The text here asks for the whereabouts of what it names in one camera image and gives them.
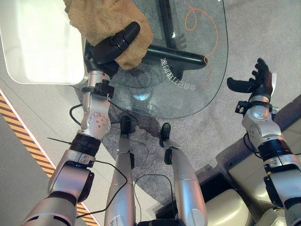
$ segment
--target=glass tabletop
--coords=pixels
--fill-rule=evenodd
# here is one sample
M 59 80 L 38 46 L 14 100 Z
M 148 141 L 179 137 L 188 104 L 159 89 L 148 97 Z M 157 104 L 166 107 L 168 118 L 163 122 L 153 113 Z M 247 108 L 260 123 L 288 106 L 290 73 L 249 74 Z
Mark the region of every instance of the glass tabletop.
M 119 69 L 111 80 L 113 102 L 167 119 L 200 111 L 218 92 L 226 69 L 223 1 L 136 0 L 135 4 L 148 18 L 155 46 L 149 47 L 138 67 Z

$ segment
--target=robotic arm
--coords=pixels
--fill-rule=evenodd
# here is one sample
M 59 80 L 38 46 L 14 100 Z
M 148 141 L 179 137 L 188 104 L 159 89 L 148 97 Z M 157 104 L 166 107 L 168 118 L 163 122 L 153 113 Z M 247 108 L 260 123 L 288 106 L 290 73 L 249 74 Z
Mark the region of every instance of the robotic arm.
M 285 209 L 287 225 L 301 224 L 301 163 L 273 121 L 273 107 L 269 103 L 276 85 L 276 74 L 269 72 L 262 59 L 253 71 L 255 80 L 227 79 L 235 92 L 251 93 L 249 101 L 239 101 L 235 112 L 243 114 L 242 124 L 250 142 L 263 160 L 267 176 L 264 178 L 271 201 Z
M 88 168 L 93 166 L 101 141 L 111 126 L 108 110 L 114 87 L 109 83 L 119 68 L 113 60 L 127 49 L 139 30 L 139 24 L 132 22 L 95 47 L 86 42 L 84 61 L 89 78 L 87 87 L 82 90 L 81 129 L 50 179 L 49 196 L 31 210 L 22 226 L 75 225 L 76 203 L 88 197 L 94 179 L 94 173 Z

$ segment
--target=floor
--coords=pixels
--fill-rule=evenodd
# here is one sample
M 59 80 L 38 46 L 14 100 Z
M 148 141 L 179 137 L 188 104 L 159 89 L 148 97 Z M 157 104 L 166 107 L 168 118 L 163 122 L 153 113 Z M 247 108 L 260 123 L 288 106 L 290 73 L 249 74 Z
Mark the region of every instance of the floor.
M 292 1 L 229 0 L 225 2 L 228 26 L 229 55 L 225 78 L 246 80 L 250 77 L 258 57 L 266 60 L 272 72 L 278 74 L 277 88 L 272 104 L 280 108 L 301 94 L 301 3 Z M 36 137 L 50 159 L 56 165 L 68 145 L 51 141 L 47 137 L 71 141 L 78 126 L 69 118 L 69 109 L 79 104 L 76 90 L 70 86 L 21 85 L 10 79 L 0 50 L 0 89 L 8 97 L 26 126 Z M 234 93 L 226 86 L 226 80 L 215 99 L 199 113 L 178 120 L 168 120 L 173 132 L 171 137 L 182 144 L 195 171 L 206 165 L 214 167 L 216 156 L 239 140 L 244 129 L 241 115 L 234 114 L 238 100 L 248 95 Z M 164 172 L 172 178 L 172 169 L 163 163 L 163 150 L 158 145 L 158 130 L 166 122 L 162 119 L 138 115 L 140 126 L 131 139 L 144 142 L 150 152 L 146 166 L 145 146 L 132 142 L 136 155 L 134 179 L 141 173 Z M 45 197 L 48 178 L 0 119 L 1 159 L 0 218 L 5 225 L 18 225 L 34 204 Z M 112 128 L 104 140 L 97 158 L 114 162 L 116 139 L 119 129 Z M 106 202 L 112 169 L 95 165 L 95 181 L 85 204 L 93 210 L 102 209 Z M 154 210 L 170 201 L 168 182 L 159 178 L 146 178 L 138 185 L 143 219 L 154 218 Z M 102 225 L 103 214 L 95 215 Z

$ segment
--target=yellow and black striped tape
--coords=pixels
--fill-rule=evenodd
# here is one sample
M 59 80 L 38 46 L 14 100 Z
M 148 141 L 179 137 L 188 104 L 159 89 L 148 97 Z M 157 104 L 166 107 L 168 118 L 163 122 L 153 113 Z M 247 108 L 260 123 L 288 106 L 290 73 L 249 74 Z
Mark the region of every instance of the yellow and black striped tape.
M 15 135 L 20 139 L 21 143 L 25 146 L 28 153 L 34 158 L 41 169 L 50 178 L 55 171 L 54 166 L 50 163 L 45 154 L 40 150 L 38 145 L 34 142 L 32 137 L 28 134 L 27 130 L 24 128 L 23 124 L 18 120 L 15 113 L 12 111 L 8 105 L 8 100 L 4 98 L 0 93 L 0 113 L 4 120 L 8 123 L 10 128 L 13 130 Z M 77 213 L 79 215 L 88 213 L 88 210 L 81 204 L 76 205 Z M 98 226 L 99 224 L 90 216 L 85 216 L 82 218 L 83 221 L 88 226 Z

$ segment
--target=brown plush toy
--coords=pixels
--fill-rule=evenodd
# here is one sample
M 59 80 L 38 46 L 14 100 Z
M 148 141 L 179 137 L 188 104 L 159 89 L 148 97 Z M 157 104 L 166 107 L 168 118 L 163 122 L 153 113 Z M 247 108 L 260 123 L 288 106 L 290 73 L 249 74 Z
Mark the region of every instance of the brown plush toy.
M 146 16 L 131 0 L 64 0 L 71 25 L 93 46 L 123 30 L 131 22 L 140 25 L 140 32 L 115 61 L 125 70 L 137 67 L 145 56 L 153 35 Z

